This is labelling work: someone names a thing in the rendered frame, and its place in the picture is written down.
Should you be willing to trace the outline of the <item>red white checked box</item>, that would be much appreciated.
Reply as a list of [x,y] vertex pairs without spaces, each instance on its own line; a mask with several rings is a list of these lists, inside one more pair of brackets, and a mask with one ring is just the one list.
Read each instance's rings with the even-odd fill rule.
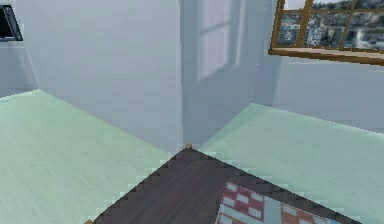
[[215,224],[340,224],[227,182]]

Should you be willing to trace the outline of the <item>wooden framed window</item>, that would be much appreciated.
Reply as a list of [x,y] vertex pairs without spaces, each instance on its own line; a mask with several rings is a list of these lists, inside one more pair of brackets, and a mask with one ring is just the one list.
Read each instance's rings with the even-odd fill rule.
[[384,66],[384,0],[277,0],[268,53]]

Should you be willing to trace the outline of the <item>dark brown wooden table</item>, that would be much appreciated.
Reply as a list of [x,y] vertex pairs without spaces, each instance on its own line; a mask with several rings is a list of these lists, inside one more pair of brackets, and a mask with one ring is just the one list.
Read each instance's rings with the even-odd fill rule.
[[340,224],[362,224],[190,145],[84,224],[215,224],[227,182]]

